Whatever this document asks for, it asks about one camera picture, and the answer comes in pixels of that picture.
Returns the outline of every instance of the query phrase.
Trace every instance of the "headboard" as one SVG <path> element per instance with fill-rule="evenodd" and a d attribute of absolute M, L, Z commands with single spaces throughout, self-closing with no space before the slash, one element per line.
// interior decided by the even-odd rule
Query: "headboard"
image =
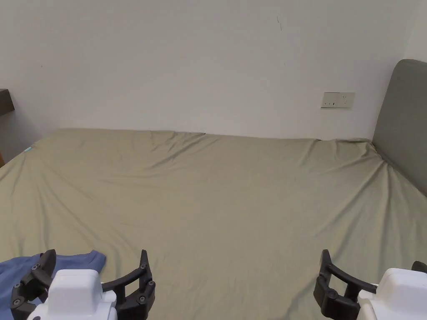
<path fill-rule="evenodd" d="M 372 143 L 427 195 L 427 63 L 405 59 L 396 65 Z"/>

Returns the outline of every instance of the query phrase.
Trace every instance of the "blue cloth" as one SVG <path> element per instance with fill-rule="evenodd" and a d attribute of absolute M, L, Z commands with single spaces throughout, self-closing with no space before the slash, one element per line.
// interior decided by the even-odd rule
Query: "blue cloth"
<path fill-rule="evenodd" d="M 12 320 L 10 312 L 10 299 L 12 288 L 20 282 L 21 278 L 31 269 L 40 259 L 40 254 L 32 257 L 18 257 L 0 263 L 0 319 Z M 87 254 L 78 254 L 75 256 L 56 255 L 56 265 L 52 277 L 61 269 L 93 269 L 101 272 L 105 265 L 105 255 L 92 250 Z M 40 300 L 32 301 L 36 305 Z"/>

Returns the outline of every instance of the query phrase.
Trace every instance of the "electrical socket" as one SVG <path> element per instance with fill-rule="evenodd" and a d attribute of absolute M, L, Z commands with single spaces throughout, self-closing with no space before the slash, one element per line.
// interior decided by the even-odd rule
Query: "electrical socket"
<path fill-rule="evenodd" d="M 354 92 L 325 92 L 322 108 L 351 108 L 354 101 Z"/>
<path fill-rule="evenodd" d="M 340 92 L 340 108 L 351 108 L 354 102 L 354 92 Z"/>

